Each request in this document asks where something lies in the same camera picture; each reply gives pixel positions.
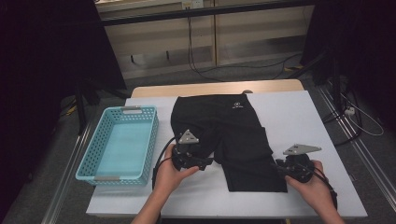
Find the black metal stand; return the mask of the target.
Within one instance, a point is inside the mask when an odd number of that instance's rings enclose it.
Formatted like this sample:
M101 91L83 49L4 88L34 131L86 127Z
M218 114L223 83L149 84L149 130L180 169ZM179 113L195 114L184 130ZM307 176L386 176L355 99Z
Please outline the black metal stand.
M307 72L318 73L318 77L314 79L317 84L324 80L326 74L329 75L332 81L332 101L335 109L341 111L340 69L334 53L329 49L322 51L316 58L304 65L302 69L292 73L288 79L297 79Z

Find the black shorts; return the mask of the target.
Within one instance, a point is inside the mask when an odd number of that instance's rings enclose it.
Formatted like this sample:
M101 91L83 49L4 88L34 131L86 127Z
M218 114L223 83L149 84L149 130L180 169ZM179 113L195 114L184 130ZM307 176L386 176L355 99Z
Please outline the black shorts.
M195 158L214 156L229 191L285 192L265 128L245 94L177 98L171 114L175 134L199 139Z

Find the black curtain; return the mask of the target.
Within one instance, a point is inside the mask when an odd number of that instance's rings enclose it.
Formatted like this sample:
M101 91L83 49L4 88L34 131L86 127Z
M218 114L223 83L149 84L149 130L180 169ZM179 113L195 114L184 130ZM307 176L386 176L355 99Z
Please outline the black curtain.
M0 0L0 221L42 158L64 97L125 82L96 0Z
M351 88L396 132L396 0L329 0L314 7L302 64L327 51Z

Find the light blue plastic basket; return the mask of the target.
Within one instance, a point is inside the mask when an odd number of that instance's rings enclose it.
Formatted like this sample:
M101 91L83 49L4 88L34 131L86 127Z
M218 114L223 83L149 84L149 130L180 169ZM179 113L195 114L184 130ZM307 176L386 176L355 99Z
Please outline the light blue plastic basket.
M104 110L76 172L93 186L145 186L159 120L154 105L108 107Z

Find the person's left hand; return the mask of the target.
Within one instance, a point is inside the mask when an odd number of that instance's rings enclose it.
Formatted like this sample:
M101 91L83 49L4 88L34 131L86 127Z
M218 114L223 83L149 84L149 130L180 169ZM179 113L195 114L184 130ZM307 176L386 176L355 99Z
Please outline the person's left hand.
M165 150L157 171L153 192L160 196L169 196L185 178L199 171L197 166L182 171L177 170L171 159L173 147L174 144L171 144Z

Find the person's right hand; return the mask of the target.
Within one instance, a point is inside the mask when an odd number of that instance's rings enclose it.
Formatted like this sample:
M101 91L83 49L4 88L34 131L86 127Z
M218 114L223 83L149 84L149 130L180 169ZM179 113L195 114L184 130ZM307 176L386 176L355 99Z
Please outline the person's right hand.
M288 175L285 176L285 180L302 195L318 215L329 215L330 212L337 211L329 188L317 176L313 176L306 183L301 183Z

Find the white wall socket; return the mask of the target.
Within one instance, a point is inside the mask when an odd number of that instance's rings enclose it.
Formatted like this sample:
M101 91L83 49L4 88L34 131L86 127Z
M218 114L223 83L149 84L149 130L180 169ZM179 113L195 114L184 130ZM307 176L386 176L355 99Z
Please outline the white wall socket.
M204 0L182 0L181 5L183 9L203 8Z

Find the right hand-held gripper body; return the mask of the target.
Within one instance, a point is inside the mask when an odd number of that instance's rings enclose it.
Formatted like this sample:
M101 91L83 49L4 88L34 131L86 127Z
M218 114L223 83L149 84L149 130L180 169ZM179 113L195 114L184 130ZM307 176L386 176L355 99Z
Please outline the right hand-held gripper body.
M281 176L288 175L301 183L308 182L314 173L315 165L308 153L320 151L320 147L294 144L286 149L284 160L276 159L276 168Z

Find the beige wooden cabinet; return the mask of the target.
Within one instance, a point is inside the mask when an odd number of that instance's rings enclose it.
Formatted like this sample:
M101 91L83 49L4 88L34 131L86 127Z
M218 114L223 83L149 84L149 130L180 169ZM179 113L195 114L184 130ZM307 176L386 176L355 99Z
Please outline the beige wooden cabinet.
M100 17L115 19L182 10L182 0L94 0ZM204 0L226 7L270 0ZM312 6L149 21L106 28L125 79L290 56L303 50Z

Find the aluminium floor rail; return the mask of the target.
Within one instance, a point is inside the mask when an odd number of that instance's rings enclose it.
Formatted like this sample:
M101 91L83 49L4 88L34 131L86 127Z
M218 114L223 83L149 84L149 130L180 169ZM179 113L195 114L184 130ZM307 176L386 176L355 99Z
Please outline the aluminium floor rail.
M41 221L41 224L56 224L58 217L64 205L64 200L67 196L70 184L74 179L75 171L78 168L78 161L81 157L82 150L87 142L91 131L91 124L88 124L78 133L78 138L74 144L71 156L64 168L61 180L56 187L56 190L50 200L46 213Z
M355 114L337 111L328 86L315 88L318 110L347 173L364 203L382 200L396 211L396 136L384 128L354 94L343 94Z

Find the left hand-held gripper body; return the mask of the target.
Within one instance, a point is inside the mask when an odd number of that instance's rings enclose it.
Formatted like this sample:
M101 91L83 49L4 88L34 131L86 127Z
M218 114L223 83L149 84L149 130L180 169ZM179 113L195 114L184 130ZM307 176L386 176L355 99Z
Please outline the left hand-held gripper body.
M172 161L174 166L181 168L191 168L199 166L200 161L196 157L200 148L199 139L190 131L186 130L178 139L172 150Z

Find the wooden table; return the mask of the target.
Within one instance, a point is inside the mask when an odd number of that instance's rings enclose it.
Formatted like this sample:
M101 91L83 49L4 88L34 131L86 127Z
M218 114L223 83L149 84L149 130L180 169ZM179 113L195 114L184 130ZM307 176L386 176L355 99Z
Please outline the wooden table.
M298 79L276 79L137 87L133 90L132 97L170 97L208 94L238 94L243 91L262 93L303 90L303 84Z

